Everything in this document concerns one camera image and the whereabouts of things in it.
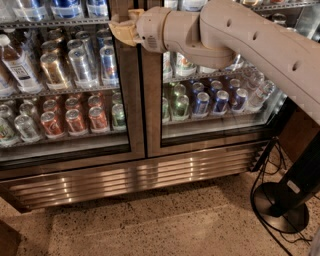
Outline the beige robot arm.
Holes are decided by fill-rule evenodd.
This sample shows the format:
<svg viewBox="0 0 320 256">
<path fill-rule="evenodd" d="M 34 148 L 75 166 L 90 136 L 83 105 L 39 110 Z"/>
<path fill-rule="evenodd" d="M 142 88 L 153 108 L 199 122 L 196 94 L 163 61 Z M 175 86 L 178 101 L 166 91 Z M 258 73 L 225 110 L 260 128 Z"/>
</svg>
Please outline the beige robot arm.
<svg viewBox="0 0 320 256">
<path fill-rule="evenodd" d="M 232 0 L 210 0 L 199 12 L 153 7 L 111 18 L 121 42 L 147 51 L 179 52 L 209 68 L 229 66 L 239 53 L 320 124 L 320 45 Z"/>
</svg>

